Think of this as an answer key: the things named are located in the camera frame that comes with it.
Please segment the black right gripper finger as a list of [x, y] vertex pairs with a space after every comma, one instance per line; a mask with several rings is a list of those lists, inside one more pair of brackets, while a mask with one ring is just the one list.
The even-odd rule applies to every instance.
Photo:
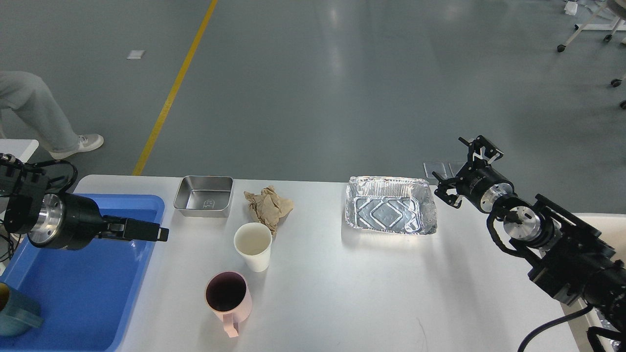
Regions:
[[456, 190], [458, 185], [464, 182], [464, 176], [454, 176], [450, 178], [444, 178], [440, 173], [433, 171], [432, 176], [438, 181], [438, 185], [434, 191], [435, 196], [440, 198], [447, 205], [460, 209], [463, 195], [458, 193], [449, 194], [450, 190]]
[[502, 159], [503, 152], [485, 136], [479, 135], [474, 139], [467, 140], [459, 137], [458, 140], [468, 149], [465, 169], [484, 169], [491, 167], [492, 163]]

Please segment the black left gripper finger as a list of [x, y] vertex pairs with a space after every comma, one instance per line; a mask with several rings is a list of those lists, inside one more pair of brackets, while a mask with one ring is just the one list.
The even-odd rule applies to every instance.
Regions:
[[158, 223], [145, 222], [132, 218], [103, 218], [107, 231], [116, 235], [158, 235], [161, 228]]
[[169, 238], [169, 229], [163, 227], [128, 227], [119, 229], [109, 229], [101, 232], [101, 239], [112, 239], [117, 241], [147, 241], [166, 242]]

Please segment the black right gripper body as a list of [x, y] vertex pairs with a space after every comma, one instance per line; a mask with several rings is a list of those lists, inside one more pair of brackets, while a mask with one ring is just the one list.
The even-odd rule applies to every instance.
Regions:
[[480, 212], [489, 214], [495, 202], [514, 194], [514, 185], [493, 167], [463, 167], [457, 174], [457, 194], [467, 198]]

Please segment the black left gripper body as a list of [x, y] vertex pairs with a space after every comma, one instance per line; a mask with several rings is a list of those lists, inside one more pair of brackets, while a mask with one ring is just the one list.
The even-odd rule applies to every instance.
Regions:
[[74, 194], [47, 194], [29, 242], [40, 249], [80, 250], [107, 229], [91, 198]]

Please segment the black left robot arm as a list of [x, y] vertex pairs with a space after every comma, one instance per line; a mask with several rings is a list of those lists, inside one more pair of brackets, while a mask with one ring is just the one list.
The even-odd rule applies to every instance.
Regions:
[[26, 235], [40, 249], [80, 250], [93, 239], [166, 242], [169, 230], [158, 223], [103, 216], [91, 198], [70, 194], [78, 171], [51, 178], [47, 168], [65, 160], [24, 163], [13, 154], [1, 155], [1, 196], [7, 198], [2, 224], [10, 234]]

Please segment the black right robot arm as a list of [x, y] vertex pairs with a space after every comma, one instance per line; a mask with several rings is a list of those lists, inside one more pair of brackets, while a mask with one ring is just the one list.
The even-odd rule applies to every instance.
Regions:
[[617, 342], [625, 350], [626, 272], [615, 249], [602, 241], [601, 231], [550, 199], [536, 195], [535, 203], [519, 198], [514, 184], [492, 163], [503, 152], [482, 135], [460, 142], [467, 162], [454, 177], [432, 175], [438, 181], [435, 195], [459, 209], [466, 198], [487, 214], [487, 231], [502, 252], [525, 259], [531, 265], [528, 278], [551, 298], [564, 305], [582, 299], [585, 307], [532, 330], [520, 343], [523, 352], [534, 337], [547, 329], [580, 318], [592, 310], [601, 312], [610, 329], [590, 326], [586, 338], [592, 350], [603, 352], [601, 339]]

